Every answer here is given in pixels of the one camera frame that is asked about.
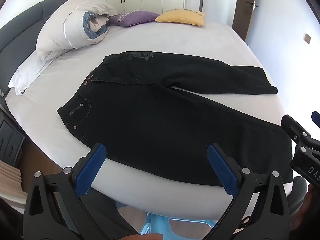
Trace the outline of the person's right hand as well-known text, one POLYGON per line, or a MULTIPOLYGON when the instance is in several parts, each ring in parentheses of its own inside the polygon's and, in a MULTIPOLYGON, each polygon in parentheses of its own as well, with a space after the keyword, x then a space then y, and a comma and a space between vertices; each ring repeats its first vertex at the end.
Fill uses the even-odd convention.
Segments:
POLYGON ((308 185, 308 191, 303 199, 303 204, 298 210, 295 224, 299 227, 306 219, 307 215, 316 208, 319 203, 319 188, 314 187, 311 183, 308 185))

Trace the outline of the person's left hand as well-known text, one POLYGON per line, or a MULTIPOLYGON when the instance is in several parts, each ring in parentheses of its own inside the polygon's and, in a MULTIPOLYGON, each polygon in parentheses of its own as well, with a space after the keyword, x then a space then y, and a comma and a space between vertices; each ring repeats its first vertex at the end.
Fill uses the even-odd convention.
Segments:
POLYGON ((129 235, 120 240, 163 240, 163 235, 159 233, 148 233, 145 235, 129 235))

